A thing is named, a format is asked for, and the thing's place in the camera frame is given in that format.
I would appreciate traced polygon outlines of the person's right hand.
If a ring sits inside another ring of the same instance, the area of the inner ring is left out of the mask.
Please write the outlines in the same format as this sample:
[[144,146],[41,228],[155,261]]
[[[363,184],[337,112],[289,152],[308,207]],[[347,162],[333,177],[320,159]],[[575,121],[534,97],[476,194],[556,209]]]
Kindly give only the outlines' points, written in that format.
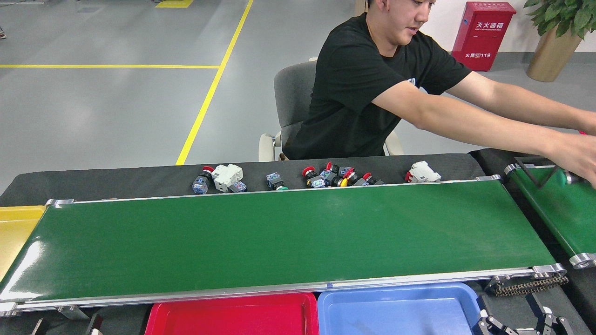
[[542,155],[596,188],[596,138],[558,131],[549,131],[546,138]]

